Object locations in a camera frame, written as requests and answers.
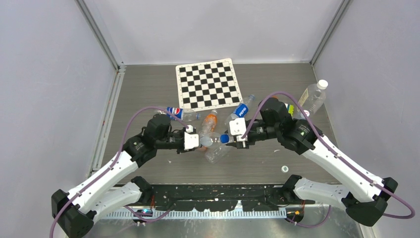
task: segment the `wood grain surface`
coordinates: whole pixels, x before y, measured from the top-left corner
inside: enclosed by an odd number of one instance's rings
[[[305,88],[315,83],[315,76],[308,63],[287,64],[235,64],[236,76],[242,96],[254,94],[257,102],[274,91],[287,91],[299,99]],[[291,101],[280,96],[285,103]],[[131,116],[145,106],[178,106],[175,65],[130,65],[126,69],[121,92],[111,125],[103,164],[116,153],[122,134]],[[255,113],[255,103],[246,119]],[[218,110],[218,119],[224,121],[233,107]],[[205,117],[209,111],[202,111]],[[153,111],[140,114],[130,127],[128,138],[141,131]],[[335,142],[326,111],[322,106],[313,117],[315,125]],[[201,121],[192,125],[200,127]],[[174,129],[181,128],[177,122]],[[219,123],[215,131],[223,133]],[[289,172],[280,168],[286,165]],[[215,165],[210,164],[202,152],[193,151],[177,155],[174,150],[159,150],[157,156],[136,172],[123,179],[128,182],[134,176],[143,176],[152,184],[174,183],[284,183],[290,175],[301,175],[319,182],[337,182],[320,166],[284,149],[276,140],[257,142],[249,150],[232,149]]]

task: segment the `white bottle cap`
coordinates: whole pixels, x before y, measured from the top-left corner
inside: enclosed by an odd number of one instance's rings
[[[319,89],[326,89],[328,87],[328,82],[326,80],[321,79],[316,85]]]

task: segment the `blue bottle label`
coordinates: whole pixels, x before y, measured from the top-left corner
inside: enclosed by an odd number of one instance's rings
[[[248,112],[247,105],[241,103],[239,106],[233,111],[238,117],[243,118],[245,114]]]
[[[182,119],[181,118],[181,115],[182,115],[182,110],[183,109],[181,109],[181,108],[170,108],[170,107],[168,107],[168,108],[166,108],[170,113],[172,113],[172,114],[174,114],[177,118],[179,118],[179,119]]]

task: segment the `blue bottle cap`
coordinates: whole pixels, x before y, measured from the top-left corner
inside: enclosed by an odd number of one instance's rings
[[[220,142],[222,142],[223,144],[229,142],[229,135],[227,135],[227,134],[221,135],[220,136]]]

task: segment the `blue label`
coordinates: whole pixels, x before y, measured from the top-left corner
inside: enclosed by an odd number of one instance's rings
[[[245,114],[248,112],[247,105],[241,103],[239,106],[233,111],[238,117],[243,118]]]
[[[182,119],[181,115],[182,115],[182,110],[181,108],[170,108],[168,107],[167,110],[174,114],[177,118]]]

